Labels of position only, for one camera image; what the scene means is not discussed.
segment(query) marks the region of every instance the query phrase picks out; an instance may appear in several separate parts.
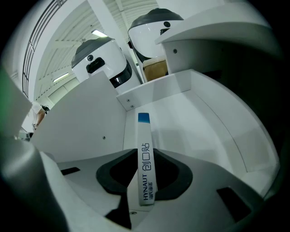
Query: fluorescent light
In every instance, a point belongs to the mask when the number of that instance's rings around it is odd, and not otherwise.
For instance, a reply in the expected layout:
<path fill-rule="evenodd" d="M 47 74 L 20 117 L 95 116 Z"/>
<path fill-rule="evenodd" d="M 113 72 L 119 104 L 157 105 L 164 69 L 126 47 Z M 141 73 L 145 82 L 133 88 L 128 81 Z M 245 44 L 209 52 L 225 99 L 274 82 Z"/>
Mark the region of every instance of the fluorescent light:
<path fill-rule="evenodd" d="M 98 37 L 107 37 L 106 34 L 100 32 L 100 31 L 98 31 L 98 30 L 93 30 L 93 31 L 92 31 L 92 34 L 95 34 L 95 35 L 97 35 Z"/>
<path fill-rule="evenodd" d="M 68 75 L 68 73 L 66 73 L 66 74 L 64 74 L 64 75 L 62 75 L 62 76 L 56 78 L 55 80 L 53 80 L 53 82 L 56 82 L 56 81 L 58 81 L 59 79 L 61 79 L 61 78 L 63 78 L 63 77 L 66 77 L 67 75 Z"/>

